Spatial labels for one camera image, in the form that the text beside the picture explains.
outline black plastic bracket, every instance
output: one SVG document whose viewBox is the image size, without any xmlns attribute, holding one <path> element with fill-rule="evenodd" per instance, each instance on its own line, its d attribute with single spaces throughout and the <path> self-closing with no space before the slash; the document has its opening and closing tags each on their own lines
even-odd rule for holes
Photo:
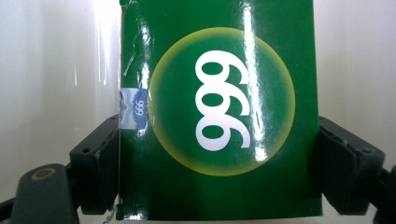
<svg viewBox="0 0 396 224">
<path fill-rule="evenodd" d="M 374 223 L 396 223 L 396 168 L 382 168 L 385 153 L 320 118 L 322 192 L 341 215 L 365 215 L 369 203 L 377 209 Z"/>
<path fill-rule="evenodd" d="M 113 208 L 119 180 L 119 116 L 105 120 L 70 152 L 74 201 L 83 214 Z"/>
<path fill-rule="evenodd" d="M 78 223 L 63 165 L 41 166 L 21 178 L 12 207 L 11 224 L 25 223 Z"/>
</svg>

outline green package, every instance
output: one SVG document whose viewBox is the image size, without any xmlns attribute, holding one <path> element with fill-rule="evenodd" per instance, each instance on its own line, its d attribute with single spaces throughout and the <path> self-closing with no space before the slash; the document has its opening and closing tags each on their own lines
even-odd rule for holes
<svg viewBox="0 0 396 224">
<path fill-rule="evenodd" d="M 312 0 L 120 4 L 117 219 L 321 215 Z"/>
</svg>

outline blue sticker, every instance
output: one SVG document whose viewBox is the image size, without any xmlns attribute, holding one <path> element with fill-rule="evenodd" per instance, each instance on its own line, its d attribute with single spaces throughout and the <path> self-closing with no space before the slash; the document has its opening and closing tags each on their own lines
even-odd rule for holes
<svg viewBox="0 0 396 224">
<path fill-rule="evenodd" d="M 138 89 L 134 96 L 133 116 L 137 130 L 145 129 L 148 122 L 148 96 L 149 92 L 146 89 Z"/>
</svg>

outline white background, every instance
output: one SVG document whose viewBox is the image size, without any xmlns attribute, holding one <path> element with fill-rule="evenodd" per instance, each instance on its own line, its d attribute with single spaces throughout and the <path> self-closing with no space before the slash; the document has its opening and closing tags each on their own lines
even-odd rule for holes
<svg viewBox="0 0 396 224">
<path fill-rule="evenodd" d="M 314 3 L 319 114 L 385 151 L 389 170 L 396 164 L 396 1 Z M 0 202 L 15 195 L 27 171 L 67 164 L 68 152 L 118 113 L 119 31 L 116 0 L 0 1 Z M 247 223 L 364 224 L 374 213 L 340 217 L 324 200 L 324 217 Z"/>
</svg>

